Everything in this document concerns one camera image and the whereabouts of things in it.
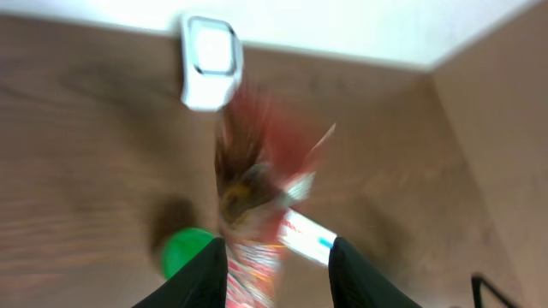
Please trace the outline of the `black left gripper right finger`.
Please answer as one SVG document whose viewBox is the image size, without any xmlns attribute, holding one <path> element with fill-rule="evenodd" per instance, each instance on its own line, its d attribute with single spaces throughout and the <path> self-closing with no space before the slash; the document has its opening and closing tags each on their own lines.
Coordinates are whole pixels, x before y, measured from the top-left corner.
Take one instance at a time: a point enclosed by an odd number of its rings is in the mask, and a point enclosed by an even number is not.
<svg viewBox="0 0 548 308">
<path fill-rule="evenodd" d="M 343 237 L 334 240 L 328 271 L 335 308 L 420 308 Z"/>
</svg>

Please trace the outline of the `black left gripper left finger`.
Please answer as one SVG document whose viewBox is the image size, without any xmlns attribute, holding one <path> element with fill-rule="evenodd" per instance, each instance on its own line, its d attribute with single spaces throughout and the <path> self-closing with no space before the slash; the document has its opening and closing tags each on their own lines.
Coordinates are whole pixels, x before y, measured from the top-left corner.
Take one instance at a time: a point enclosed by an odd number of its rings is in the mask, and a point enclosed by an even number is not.
<svg viewBox="0 0 548 308">
<path fill-rule="evenodd" d="M 134 308 L 224 308 L 226 291 L 225 244 L 215 238 Z"/>
</svg>

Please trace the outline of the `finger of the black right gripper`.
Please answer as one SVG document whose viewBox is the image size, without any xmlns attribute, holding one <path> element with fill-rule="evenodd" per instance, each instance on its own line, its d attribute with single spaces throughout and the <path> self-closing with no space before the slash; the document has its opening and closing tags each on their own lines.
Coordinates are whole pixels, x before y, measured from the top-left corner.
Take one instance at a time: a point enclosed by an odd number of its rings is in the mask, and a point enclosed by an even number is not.
<svg viewBox="0 0 548 308">
<path fill-rule="evenodd" d="M 474 308 L 485 308 L 482 297 L 482 290 L 488 290 L 492 296 L 502 304 L 505 308 L 521 308 L 521 306 L 498 290 L 489 280 L 483 275 L 474 274 L 471 277 L 471 285 L 473 292 Z"/>
</svg>

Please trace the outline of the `green lid jar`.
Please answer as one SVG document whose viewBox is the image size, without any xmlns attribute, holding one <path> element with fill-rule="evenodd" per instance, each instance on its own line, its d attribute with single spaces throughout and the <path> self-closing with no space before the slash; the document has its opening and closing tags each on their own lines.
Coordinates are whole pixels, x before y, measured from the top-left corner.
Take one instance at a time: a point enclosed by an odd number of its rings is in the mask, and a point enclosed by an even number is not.
<svg viewBox="0 0 548 308">
<path fill-rule="evenodd" d="M 176 231 L 166 240 L 161 253 L 164 278 L 169 280 L 213 239 L 213 234 L 201 228 L 184 228 Z"/>
</svg>

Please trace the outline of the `white Panadol medicine box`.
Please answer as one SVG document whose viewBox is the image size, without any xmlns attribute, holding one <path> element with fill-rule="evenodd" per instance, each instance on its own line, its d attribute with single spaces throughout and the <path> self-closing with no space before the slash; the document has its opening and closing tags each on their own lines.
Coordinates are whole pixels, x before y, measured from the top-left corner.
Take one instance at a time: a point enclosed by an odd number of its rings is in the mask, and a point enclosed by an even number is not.
<svg viewBox="0 0 548 308">
<path fill-rule="evenodd" d="M 295 210 L 284 215 L 277 233 L 278 240 L 291 251 L 323 266 L 329 263 L 337 234 Z"/>
</svg>

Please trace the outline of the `orange snack packet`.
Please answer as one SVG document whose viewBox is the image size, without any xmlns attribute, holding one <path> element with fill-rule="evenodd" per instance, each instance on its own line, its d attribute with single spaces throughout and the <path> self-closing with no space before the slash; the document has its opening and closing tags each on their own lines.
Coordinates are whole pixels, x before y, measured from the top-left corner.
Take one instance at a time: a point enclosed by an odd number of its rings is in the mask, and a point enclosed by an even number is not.
<svg viewBox="0 0 548 308">
<path fill-rule="evenodd" d="M 286 252 L 278 232 L 308 199 L 334 130 L 315 127 L 258 87 L 240 86 L 219 110 L 214 165 L 228 307 L 274 306 Z"/>
</svg>

